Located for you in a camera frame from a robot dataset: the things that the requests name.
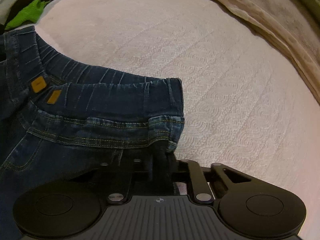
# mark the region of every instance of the textured white blanket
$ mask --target textured white blanket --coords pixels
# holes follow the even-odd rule
[[[301,236],[320,235],[320,107],[292,64],[212,0],[59,0],[36,26],[61,53],[179,77],[177,158],[221,162],[297,194]]]

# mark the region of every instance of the metal screw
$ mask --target metal screw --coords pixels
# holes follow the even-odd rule
[[[113,194],[110,194],[110,195],[108,196],[108,198],[109,198],[111,201],[117,202],[117,201],[123,200],[124,197],[123,197],[123,195],[120,194],[120,193],[113,193]]]
[[[211,196],[207,193],[200,193],[196,195],[196,199],[199,201],[209,201],[211,199]]]

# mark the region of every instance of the elastic waistband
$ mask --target elastic waistband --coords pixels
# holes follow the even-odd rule
[[[0,51],[6,54],[0,80],[7,89],[7,111],[27,98],[20,114],[30,133],[97,147],[141,147],[161,138],[176,144],[180,137],[180,79],[77,62],[43,41],[33,26],[1,35]]]

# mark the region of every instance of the blue denim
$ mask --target blue denim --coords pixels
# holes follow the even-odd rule
[[[173,152],[183,130],[181,80],[157,79],[68,58],[33,26],[0,36],[0,239],[21,234],[12,216],[27,190],[155,142]],[[34,92],[42,76],[46,87]],[[54,104],[48,99],[61,90]]]

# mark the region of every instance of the denim seam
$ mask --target denim seam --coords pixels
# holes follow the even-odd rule
[[[4,162],[1,164],[0,166],[0,181],[1,181],[1,177],[4,174],[4,172],[6,171],[6,169],[8,168],[9,165],[9,158],[11,157],[13,151],[18,147],[18,145],[21,144],[21,142],[26,138],[27,133],[21,138],[21,140],[17,143],[17,145],[12,149],[12,151],[9,153],[9,155],[7,156],[7,158],[4,160]]]
[[[20,33],[19,35],[24,35],[24,34],[28,34],[28,33],[33,33],[34,31],[28,31],[28,32],[23,32],[23,33]]]
[[[112,156],[111,156],[111,161],[110,161],[110,163],[113,163],[113,159],[114,159],[114,157],[115,157],[115,155],[116,155],[116,152],[117,152],[117,149],[115,149],[115,150],[113,151]]]
[[[17,172],[20,172],[20,171],[24,171],[26,168],[28,168],[28,166],[32,163],[32,161],[34,160],[34,158],[36,157],[39,149],[40,149],[40,145],[41,143],[43,142],[43,139],[41,138],[40,141],[38,142],[37,146],[36,146],[36,149],[35,151],[33,152],[33,154],[31,155],[30,159],[22,166],[16,166],[14,165],[13,163],[8,163],[8,167],[12,170],[12,171],[17,171]]]
[[[52,136],[58,136],[60,138],[63,138],[63,139],[67,139],[67,140],[74,140],[74,139],[84,139],[84,140],[95,140],[95,141],[108,141],[108,142],[145,142],[145,141],[148,141],[149,139],[146,139],[146,140],[107,140],[107,139],[93,139],[93,138],[85,138],[85,137],[72,137],[72,138],[68,138],[68,137],[63,137],[63,136],[60,136],[60,135],[56,135],[56,134],[52,134],[52,133],[48,133],[48,132],[44,132],[44,131],[41,131],[41,130],[38,130],[36,128],[32,128],[32,130],[36,130],[40,133],[43,133],[43,134],[47,134],[47,135],[52,135]]]
[[[45,129],[44,129],[45,132],[47,132],[49,129],[49,123],[50,123],[50,119],[47,119],[47,123],[45,124]]]
[[[59,83],[59,84],[62,84],[61,81],[59,81],[56,77],[53,77],[52,75],[48,75],[48,77],[50,77],[53,81]]]
[[[35,135],[35,136],[41,136],[37,133],[34,133],[32,131],[28,131],[28,133],[32,134],[32,135]],[[53,140],[53,139],[50,139],[50,138],[46,138],[47,140],[49,141],[54,141],[54,142],[59,142],[59,143],[62,143],[62,144],[66,144],[66,142],[64,141],[60,141],[60,140]],[[150,146],[151,144],[153,144],[154,142],[156,141],[159,141],[161,139],[168,139],[168,137],[158,137],[158,138],[154,138],[152,141],[150,141],[148,144],[141,144],[141,145],[126,145],[125,147],[131,147],[131,148],[141,148],[141,147],[147,147],[147,146]],[[174,143],[168,141],[169,144],[171,145],[174,145],[176,146]],[[88,145],[88,146],[94,146],[94,147],[101,147],[97,144],[92,144],[92,143],[83,143],[83,142],[76,142],[74,143],[74,145]],[[104,147],[101,147],[101,148],[113,148],[113,149],[123,149],[124,146],[111,146],[111,147],[108,147],[108,146],[104,146]]]
[[[74,124],[79,124],[79,125],[85,125],[87,123],[90,123],[90,124],[114,127],[114,128],[119,128],[119,129],[141,129],[141,128],[148,129],[149,128],[148,126],[147,127],[118,127],[118,126],[114,126],[114,125],[101,124],[101,123],[95,123],[95,122],[79,123],[79,122],[72,122],[72,121],[68,121],[68,120],[63,120],[63,119],[60,119],[60,118],[50,118],[50,117],[47,117],[47,116],[43,116],[43,117],[47,118],[47,119],[54,120],[54,121],[63,121],[63,122],[69,122],[69,123],[74,123]],[[172,120],[162,120],[162,121],[150,122],[149,125],[155,124],[155,123],[159,123],[159,122],[174,122],[174,123],[182,123],[182,124],[184,124],[184,122],[178,122],[178,121],[172,121]]]
[[[15,72],[15,74],[16,74],[16,76],[17,76],[17,79],[18,79],[18,83],[19,83],[18,85],[19,85],[20,89],[23,90],[24,85],[23,85],[23,83],[22,83],[22,81],[21,81],[21,78],[20,78],[20,72],[17,71],[17,66],[19,66],[19,62],[18,62],[18,60],[17,60],[17,51],[18,51],[18,49],[19,49],[19,44],[18,44],[16,38],[17,38],[17,37],[16,37],[16,34],[15,34],[15,35],[12,35],[12,42],[13,42],[13,48],[14,48],[14,52],[13,52],[13,65],[14,65],[14,67],[13,67],[13,68],[10,68],[10,70],[12,71],[12,69],[14,69],[14,71],[12,71],[12,72]],[[4,42],[4,49],[5,49],[5,51],[7,51],[7,38],[6,38],[6,41]],[[6,81],[7,81],[8,92],[9,92],[10,100],[13,102],[14,105],[16,105],[16,104],[15,104],[15,101],[13,100],[14,97],[12,96],[12,89],[11,89],[12,84],[11,84],[9,78],[8,78],[8,75],[9,75],[9,71],[8,71],[8,70],[9,70],[8,61],[6,60],[6,61],[5,61],[5,76],[6,76]],[[22,126],[25,130],[27,130],[27,129],[25,128],[25,125],[24,125],[24,124],[25,124],[25,123],[28,124],[28,122],[27,122],[26,119],[24,118],[23,114],[19,114],[19,115],[18,115],[18,120],[19,120],[19,123],[21,124],[21,126]]]
[[[123,155],[123,149],[120,149],[121,152],[120,154],[118,155],[118,166],[120,166],[120,163],[121,163],[121,159],[122,159],[122,155]]]
[[[170,134],[169,134],[169,141],[172,141],[173,125],[172,125],[172,123],[171,123],[171,122],[169,123],[169,131],[170,131]]]
[[[31,82],[30,82],[31,80],[35,80],[37,77],[41,76],[42,74],[43,74],[43,77],[46,76],[46,73],[42,70],[41,72],[37,73],[37,74],[34,75],[32,78],[30,78],[30,79],[28,80],[28,83],[31,83]]]
[[[25,131],[27,131],[30,127],[30,124],[26,121],[26,119],[24,118],[22,113],[18,113],[17,114],[17,118],[19,120],[19,123],[21,124],[21,126],[23,127],[23,129]]]

